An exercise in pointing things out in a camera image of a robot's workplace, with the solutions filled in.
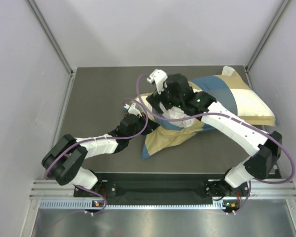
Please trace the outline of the checkered blue beige white pillowcase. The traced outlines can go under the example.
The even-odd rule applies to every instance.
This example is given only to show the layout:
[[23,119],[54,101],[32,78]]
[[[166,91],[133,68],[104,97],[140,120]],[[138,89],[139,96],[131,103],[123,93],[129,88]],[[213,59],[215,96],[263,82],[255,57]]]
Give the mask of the checkered blue beige white pillowcase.
[[[276,117],[259,96],[249,88],[241,76],[229,66],[225,66],[220,75],[200,77],[190,80],[194,92],[205,91],[214,96],[227,110],[251,125],[275,126]],[[199,120],[193,126],[181,128],[170,122],[154,118],[149,119],[160,126],[146,136],[141,157],[147,159],[155,153],[180,145],[197,133],[212,130],[213,127]]]

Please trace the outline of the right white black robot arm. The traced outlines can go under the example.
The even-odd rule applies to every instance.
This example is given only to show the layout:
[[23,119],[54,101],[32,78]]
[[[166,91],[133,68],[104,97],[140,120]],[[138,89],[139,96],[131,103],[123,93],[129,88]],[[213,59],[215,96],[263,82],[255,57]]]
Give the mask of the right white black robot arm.
[[282,136],[258,129],[259,125],[273,125],[274,114],[236,71],[188,80],[157,69],[147,81],[156,90],[141,95],[141,99],[149,109],[154,129],[146,136],[142,159],[180,145],[197,133],[216,129],[248,154],[220,180],[220,196],[230,196],[243,183],[268,176],[280,157]]

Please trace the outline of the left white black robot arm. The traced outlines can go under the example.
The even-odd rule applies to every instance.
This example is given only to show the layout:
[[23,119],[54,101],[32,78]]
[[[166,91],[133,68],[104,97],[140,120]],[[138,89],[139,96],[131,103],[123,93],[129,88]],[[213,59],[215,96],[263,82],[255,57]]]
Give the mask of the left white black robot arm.
[[83,139],[66,134],[42,159],[45,175],[61,186],[72,184],[96,196],[103,189],[103,182],[93,171],[82,168],[84,160],[118,153],[136,134],[146,136],[158,127],[159,124],[144,115],[127,114],[114,130],[102,136]]

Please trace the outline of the white pillow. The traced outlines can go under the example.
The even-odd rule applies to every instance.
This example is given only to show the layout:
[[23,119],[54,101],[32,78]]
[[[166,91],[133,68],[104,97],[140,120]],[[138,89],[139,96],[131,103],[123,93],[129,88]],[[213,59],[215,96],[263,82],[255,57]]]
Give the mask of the white pillow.
[[184,113],[184,111],[181,108],[173,106],[170,109],[166,109],[162,104],[159,104],[159,105],[162,110],[162,116],[165,119],[167,119],[166,121],[170,122],[172,125],[175,125],[181,128],[188,128],[194,125],[196,120],[195,118],[179,120],[179,119],[185,119],[189,117]]

